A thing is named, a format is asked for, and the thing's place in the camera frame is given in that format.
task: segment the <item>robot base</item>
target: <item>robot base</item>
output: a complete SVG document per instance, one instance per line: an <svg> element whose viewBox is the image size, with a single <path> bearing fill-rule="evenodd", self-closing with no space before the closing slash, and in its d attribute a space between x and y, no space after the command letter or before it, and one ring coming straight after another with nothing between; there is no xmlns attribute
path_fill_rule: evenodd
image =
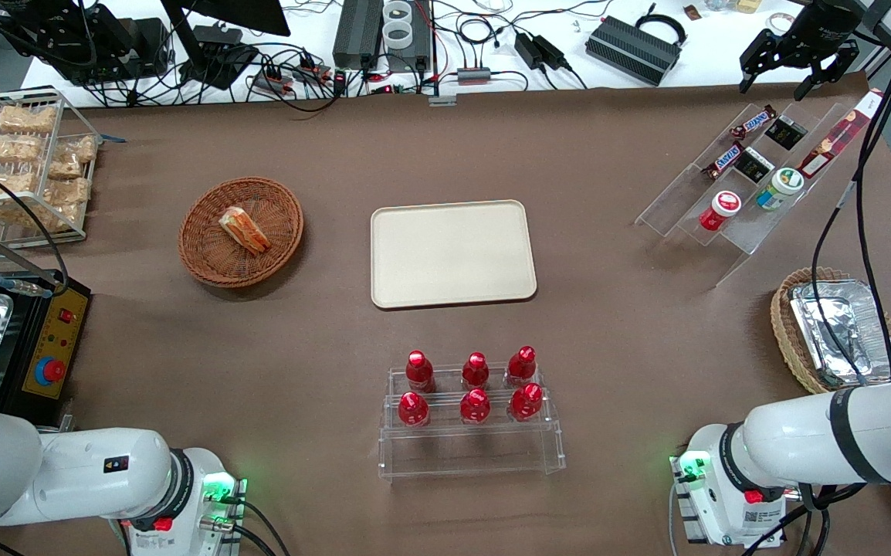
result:
<svg viewBox="0 0 891 556"><path fill-rule="evenodd" d="M246 480L237 481L223 468L212 452L203 448L185 448L185 456L195 469L191 496L184 510L174 518L169 531L138 531L125 525L132 556L237 556L239 539L234 534L203 531L202 517L227 517L240 524L242 515L231 514L234 507L214 503L208 496L228 491L229 496L245 497Z"/></svg>
<svg viewBox="0 0 891 556"><path fill-rule="evenodd" d="M778 524L785 515L785 497L770 503L746 502L744 493L730 482L720 463L720 437L724 430L727 430L726 425L707 425L697 430L683 457L672 458L672 471L676 475L679 508L686 522L689 541L703 542L703 536L706 536L706 540L713 544L742 544L746 547ZM683 475L679 461L686 458L702 459L704 465L700 472L703 474L696 481L678 483ZM686 495L689 504L683 503ZM776 548L781 541L781 534L774 535L763 541L760 548Z"/></svg>

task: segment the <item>white roll of tape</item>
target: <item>white roll of tape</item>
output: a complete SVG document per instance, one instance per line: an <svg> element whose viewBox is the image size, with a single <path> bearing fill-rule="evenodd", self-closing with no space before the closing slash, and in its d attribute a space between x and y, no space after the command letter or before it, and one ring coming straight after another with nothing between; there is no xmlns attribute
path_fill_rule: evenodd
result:
<svg viewBox="0 0 891 556"><path fill-rule="evenodd" d="M383 35L385 35L385 45L389 49L407 49L413 39L413 36L411 36L411 23L403 20L386 22Z"/></svg>

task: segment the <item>red button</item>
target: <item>red button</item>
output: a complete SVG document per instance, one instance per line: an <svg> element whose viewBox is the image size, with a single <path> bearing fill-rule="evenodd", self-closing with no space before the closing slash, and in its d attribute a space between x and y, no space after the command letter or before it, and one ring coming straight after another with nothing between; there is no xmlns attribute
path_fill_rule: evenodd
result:
<svg viewBox="0 0 891 556"><path fill-rule="evenodd" d="M54 359L44 365L44 379L47 382L58 382L65 378L65 362Z"/></svg>

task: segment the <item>metal rack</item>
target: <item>metal rack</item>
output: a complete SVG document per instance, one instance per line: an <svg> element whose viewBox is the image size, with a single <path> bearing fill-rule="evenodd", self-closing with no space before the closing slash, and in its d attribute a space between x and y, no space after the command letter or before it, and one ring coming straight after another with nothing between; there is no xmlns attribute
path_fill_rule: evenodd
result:
<svg viewBox="0 0 891 556"><path fill-rule="evenodd" d="M535 370L533 379L544 391L541 411L527 422L517 422L506 414L515 392L503 383L506 362L488 366L492 372L485 391L491 411L485 422L466 425L460 418L459 402L466 394L461 385L462 366L436 367L435 394L423 394L431 420L418 429L405 426L397 416L401 395L409 390L404 368L389 370L379 434L381 478L392 481L515 471L548 475L565 469L562 427L541 370Z"/></svg>
<svg viewBox="0 0 891 556"><path fill-rule="evenodd" d="M53 130L50 134L28 134L43 138L46 148L41 152L37 161L30 162L0 162L0 173L15 174L22 171L32 173L39 172L36 189L16 193L36 214L45 215L47 219L57 219L55 222L46 222L51 231L54 242L79 242L85 239L85 214L87 201L78 204L74 218L63 214L56 205L46 201L44 193L48 184L48 171L51 161L54 161L55 147L61 140L78 140L82 137L95 137L96 146L102 144L103 137L99 131L74 107L64 95L56 89L44 88L30 91L14 91L0 93L0 110L4 106L21 106L25 108L37 108L54 106L57 109ZM65 110L77 117L64 117ZM88 181L89 193L92 191L92 178L96 170L96 159L82 165L82 177ZM32 225L21 225L16 222L8 222L3 218L5 211L22 211L8 195L0 194L0 243L10 249L19 247L45 246L47 238L40 229Z"/></svg>

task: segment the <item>white table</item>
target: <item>white table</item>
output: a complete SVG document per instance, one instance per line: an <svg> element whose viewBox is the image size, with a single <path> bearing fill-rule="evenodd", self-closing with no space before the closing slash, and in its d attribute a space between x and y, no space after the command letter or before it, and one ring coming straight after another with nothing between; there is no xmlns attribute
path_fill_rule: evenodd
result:
<svg viewBox="0 0 891 556"><path fill-rule="evenodd" d="M798 14L801 6L788 2L788 0L764 0L761 9L755 14L746 15L735 11L711 12L703 6L702 1L696 2L703 18L697 21L690 21L686 14L683 13L683 3L692 0L660 0L655 9L655 13L671 15L683 24L686 28L686 34L689 38L683 45L682 55L675 67L672 68L662 81L662 87L693 87L706 85L733 85L741 81L741 70L739 57L746 49L749 43L764 28L764 22L770 14L776 12L784 12L788 14ZM577 2L567 0L513 0L513 9L504 15L509 20L525 11L568 8ZM478 8L473 0L455 0L449 4L462 10L471 12L483 12ZM589 4L580 7L578 10L583 13L594 14L594 17L584 17L584 15L576 15L572 13L562 14L546 14L540 15L527 21L518 22L517 24L527 29L533 34L544 35L549 42L552 42L558 49L565 52L566 60L572 64L574 70L580 74L583 81L589 87L609 87L609 88L633 88L647 87L648 85L634 79L615 68L607 66L603 61L588 56L584 44L587 37L593 29L600 25L600 14L604 7L606 15L614 17L626 22L635 22L644 15L650 0L612 0L607 4ZM164 13L161 4L156 0L120 0L118 2L106 2L107 7L113 11L117 17L128 18L150 18L158 17L167 21L167 15ZM320 9L320 6L312 6L313 9ZM446 28L455 28L456 17L442 17L442 15L452 12L452 8L435 2L434 4L436 21ZM272 46L270 42L287 42L293 45L304 46L308 52L323 57L327 63L331 64L332 45L335 39L337 23L339 22L340 7L337 5L330 6L322 14L308 14L301 11L286 11L288 25L291 28L291 36L253 36L251 32L244 29L243 42L250 45L258 46L261 52L266 54L277 53L284 49L284 46ZM205 17L204 15L192 14L188 17L191 25L211 25L215 20ZM577 32L574 22L579 22L579 32ZM650 22L643 25L650 34L660 36L665 41L675 41L675 33L667 25L658 22ZM468 25L466 29L467 35L481 36L485 29L481 25ZM501 46L494 49L492 42L486 43L484 47L483 62L486 66L494 71L512 70L520 71L529 77L530 90L547 90L551 86L544 81L544 77L538 71L529 71L524 65L522 59L513 49L513 31L505 29L499 35ZM449 54L449 66L445 67L446 56ZM466 57L470 66L473 65L473 58L470 55L470 47L466 47ZM178 61L185 60L187 54L181 48L181 43L174 38L174 50ZM457 66L461 66L462 56L459 45L455 36L448 32L439 32L439 71L442 73L451 73L456 71ZM238 101L247 97L247 75L254 75L259 71L258 66L249 66L240 78L233 84L233 94ZM806 77L808 71L801 69L781 68L769 73L763 73L757 78L757 83L771 82L792 82L802 81ZM495 92L495 91L512 91L523 88L523 79L517 75L504 75L495 77L489 83L483 85L464 85L456 84L456 78L450 77L441 85L439 94L455 95L466 92ZM579 82L567 73L566 70L549 71L549 77L554 85L560 89L580 88ZM141 79L138 90L144 90L150 85L156 83L156 78ZM166 82L174 82L174 77L164 78ZM400 84L404 86L414 85L414 77L410 73L400 73L392 75L385 84ZM360 81L354 81L350 87L350 93L356 94ZM65 96L78 107L99 106L100 103L89 92L81 87L75 87L65 81L53 68L41 63L40 60L33 60L25 80L23 87L36 87L41 85L50 85L64 92ZM158 85L149 94L164 90L163 85ZM199 91L198 83L189 83L183 89L185 98L194 95ZM168 93L159 97L157 100L170 103L176 97L177 93ZM209 88L202 94L202 103L224 103L230 102L228 91Z"/></svg>

